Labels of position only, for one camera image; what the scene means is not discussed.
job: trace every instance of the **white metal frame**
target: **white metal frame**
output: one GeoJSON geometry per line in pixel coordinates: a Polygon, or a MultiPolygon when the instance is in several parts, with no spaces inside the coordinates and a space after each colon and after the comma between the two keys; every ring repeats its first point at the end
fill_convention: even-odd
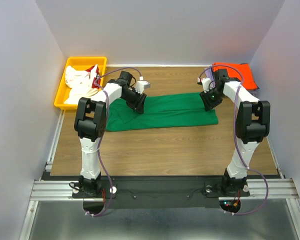
{"type": "MultiPolygon", "coordinates": [[[[65,117],[65,111],[60,112],[54,138],[52,140],[51,149],[46,162],[46,171],[50,171],[54,161],[58,140],[65,117]]],[[[272,156],[275,157],[271,142],[268,139],[272,156]]],[[[275,165],[281,175],[278,162],[274,159],[275,165]]],[[[298,238],[300,239],[300,205],[299,195],[292,179],[268,179],[269,183],[269,199],[286,199],[288,208],[296,229],[298,238]]],[[[70,181],[35,181],[33,183],[30,201],[23,222],[20,240],[28,240],[34,224],[38,204],[40,201],[82,201],[82,199],[72,198],[72,189],[69,187],[70,181]]],[[[263,199],[265,197],[266,188],[262,179],[249,179],[248,181],[250,196],[241,197],[242,199],[263,199]]],[[[220,197],[220,200],[228,200],[227,197],[220,197]]],[[[101,198],[85,198],[85,201],[102,201],[101,198]]]]}

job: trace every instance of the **gray floor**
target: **gray floor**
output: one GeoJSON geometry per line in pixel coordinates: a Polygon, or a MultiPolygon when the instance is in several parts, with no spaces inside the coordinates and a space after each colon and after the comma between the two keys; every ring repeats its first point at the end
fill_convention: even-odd
{"type": "MultiPolygon", "coordinates": [[[[244,200],[240,212],[261,200],[244,200]]],[[[82,202],[39,203],[31,240],[296,240],[285,199],[268,200],[246,216],[219,209],[115,209],[102,217],[85,216],[82,202]]]]}

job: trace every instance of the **wooden table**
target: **wooden table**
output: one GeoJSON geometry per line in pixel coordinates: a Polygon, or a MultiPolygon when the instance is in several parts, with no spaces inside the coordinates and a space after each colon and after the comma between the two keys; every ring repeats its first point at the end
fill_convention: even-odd
{"type": "MultiPolygon", "coordinates": [[[[197,77],[201,67],[141,67],[151,83],[148,96],[200,92],[197,77]]],[[[135,77],[138,74],[130,71],[135,77]]],[[[116,79],[120,72],[106,77],[116,79]]],[[[106,132],[101,144],[102,160],[111,175],[223,175],[235,150],[234,105],[228,98],[215,108],[219,124],[195,127],[154,128],[106,132]]],[[[81,145],[74,131],[74,111],[66,111],[52,165],[52,176],[78,176],[81,145]]],[[[277,174],[266,139],[256,149],[251,168],[277,174]]]]}

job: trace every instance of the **green towel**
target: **green towel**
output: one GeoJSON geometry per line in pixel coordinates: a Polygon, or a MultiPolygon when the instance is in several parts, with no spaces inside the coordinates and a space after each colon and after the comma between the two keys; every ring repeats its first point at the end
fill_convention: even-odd
{"type": "Polygon", "coordinates": [[[189,127],[218,124],[215,110],[205,111],[199,93],[148,96],[144,114],[134,112],[123,99],[110,105],[107,131],[189,127]]]}

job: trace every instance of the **robotic arm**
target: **robotic arm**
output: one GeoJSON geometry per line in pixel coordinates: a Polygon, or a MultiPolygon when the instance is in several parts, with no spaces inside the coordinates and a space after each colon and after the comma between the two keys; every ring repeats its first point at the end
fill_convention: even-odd
{"type": "Polygon", "coordinates": [[[235,149],[222,178],[224,192],[236,191],[244,189],[252,155],[263,138],[269,134],[270,103],[254,97],[242,86],[236,100],[240,81],[237,78],[228,77],[226,69],[216,71],[214,78],[215,86],[213,87],[210,87],[212,82],[209,78],[201,79],[203,92],[200,93],[200,97],[205,110],[209,111],[219,105],[224,95],[234,103],[236,102],[238,109],[234,130],[238,150],[247,167],[242,163],[237,149],[235,149]]]}
{"type": "Polygon", "coordinates": [[[97,151],[100,140],[105,133],[107,124],[107,97],[109,105],[116,99],[122,98],[129,108],[137,113],[144,113],[146,94],[143,91],[150,87],[147,81],[137,81],[135,87],[131,87],[133,76],[122,71],[118,79],[111,79],[102,91],[99,91],[91,99],[82,97],[78,102],[74,130],[78,133],[82,151],[82,169],[78,187],[88,195],[95,195],[101,189],[101,172],[97,151]]]}

